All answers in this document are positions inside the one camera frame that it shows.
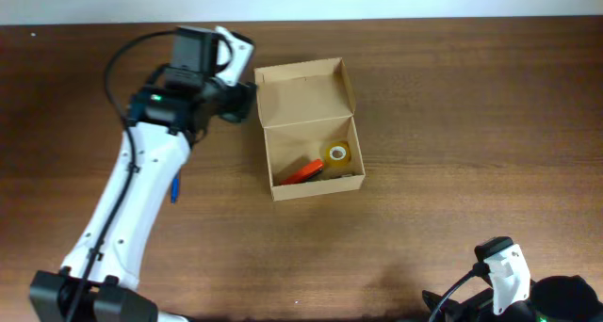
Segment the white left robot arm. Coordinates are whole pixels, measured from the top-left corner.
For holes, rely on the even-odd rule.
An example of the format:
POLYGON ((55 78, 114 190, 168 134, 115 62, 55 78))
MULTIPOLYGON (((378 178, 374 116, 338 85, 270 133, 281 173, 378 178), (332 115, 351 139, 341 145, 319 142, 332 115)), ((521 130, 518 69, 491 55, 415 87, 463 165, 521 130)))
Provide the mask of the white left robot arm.
POLYGON ((57 273, 38 271, 41 321, 181 321, 138 292, 150 232, 192 148, 218 116, 238 123, 257 91, 222 75, 163 66, 131 98, 120 155, 95 211, 57 273))

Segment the yellow tape roll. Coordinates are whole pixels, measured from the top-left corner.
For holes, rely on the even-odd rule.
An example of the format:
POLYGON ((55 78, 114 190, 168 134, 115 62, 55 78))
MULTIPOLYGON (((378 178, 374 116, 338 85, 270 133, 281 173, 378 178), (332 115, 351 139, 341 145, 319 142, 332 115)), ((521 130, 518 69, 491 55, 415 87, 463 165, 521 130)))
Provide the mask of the yellow tape roll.
POLYGON ((328 143, 323 147, 323 155, 328 168, 347 166, 351 161, 350 145, 346 140, 328 143))

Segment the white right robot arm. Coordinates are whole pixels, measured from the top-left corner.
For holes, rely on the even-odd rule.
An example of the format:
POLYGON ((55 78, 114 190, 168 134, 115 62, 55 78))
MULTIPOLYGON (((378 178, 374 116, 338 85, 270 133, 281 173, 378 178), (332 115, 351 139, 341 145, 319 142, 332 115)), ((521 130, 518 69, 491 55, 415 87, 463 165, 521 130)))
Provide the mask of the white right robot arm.
POLYGON ((423 291, 429 322, 602 322, 602 301, 581 276, 531 277, 520 246, 509 236, 474 248, 477 262, 443 295, 423 291), (464 301, 451 298, 472 279, 489 287, 464 301))

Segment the brown cardboard box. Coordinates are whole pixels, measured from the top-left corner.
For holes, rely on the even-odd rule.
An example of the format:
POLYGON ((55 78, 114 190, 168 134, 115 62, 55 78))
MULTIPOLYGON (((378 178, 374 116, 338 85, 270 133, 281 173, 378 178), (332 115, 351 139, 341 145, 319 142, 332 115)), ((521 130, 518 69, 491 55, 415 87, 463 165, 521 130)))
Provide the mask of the brown cardboard box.
POLYGON ((257 109, 265 138, 274 201, 358 190, 366 177, 354 113, 356 99, 344 59, 325 58, 254 70, 257 109), (307 182, 281 182, 313 160, 323 147, 346 140, 351 161, 328 168, 307 182), (353 173, 354 176, 340 178, 353 173))

